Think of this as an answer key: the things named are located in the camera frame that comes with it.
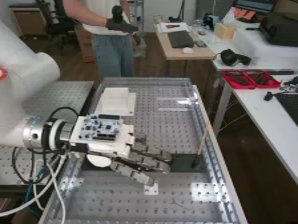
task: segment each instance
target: computer monitor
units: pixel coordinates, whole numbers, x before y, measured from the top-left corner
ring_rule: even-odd
[[[278,0],[234,0],[234,7],[267,14],[274,10]]]

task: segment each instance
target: person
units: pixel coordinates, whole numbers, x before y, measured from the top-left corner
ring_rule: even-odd
[[[112,10],[122,7],[122,21],[116,22]],[[128,0],[64,0],[67,15],[83,23],[93,34],[92,48],[102,77],[129,77],[134,75],[132,33]]]

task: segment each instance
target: metal table surface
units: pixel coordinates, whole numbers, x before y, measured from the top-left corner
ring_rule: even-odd
[[[149,145],[172,152],[173,172],[150,173],[158,179],[160,192],[148,196],[141,184],[112,171],[85,169],[85,155],[72,156],[60,181],[65,223],[247,223],[213,131],[205,142],[201,168],[190,168],[208,116],[189,79],[105,79],[89,113],[106,87],[129,87],[137,93],[136,114],[124,121],[145,134]],[[40,223],[61,223],[56,193]]]
[[[61,106],[72,107],[81,112],[87,98],[93,87],[93,82],[59,81],[44,88],[41,92],[33,95],[24,102],[24,109],[28,115],[40,115],[47,118],[53,110]],[[61,111],[59,117],[73,121],[76,116],[72,112]],[[23,184],[12,169],[12,150],[13,147],[0,146],[0,185],[15,186]],[[28,179],[31,170],[31,152],[20,149],[17,153],[17,169],[21,175]]]

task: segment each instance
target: red tray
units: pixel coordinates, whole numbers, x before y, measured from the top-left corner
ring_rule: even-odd
[[[278,82],[273,76],[262,70],[246,70],[245,75],[255,83],[255,87],[261,89],[279,88],[281,82]]]
[[[221,75],[234,89],[254,89],[255,83],[249,76],[238,70],[222,71]]]

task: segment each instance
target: jeans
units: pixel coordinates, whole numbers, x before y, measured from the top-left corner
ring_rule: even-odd
[[[130,35],[93,35],[92,47],[102,77],[134,75],[133,45]]]

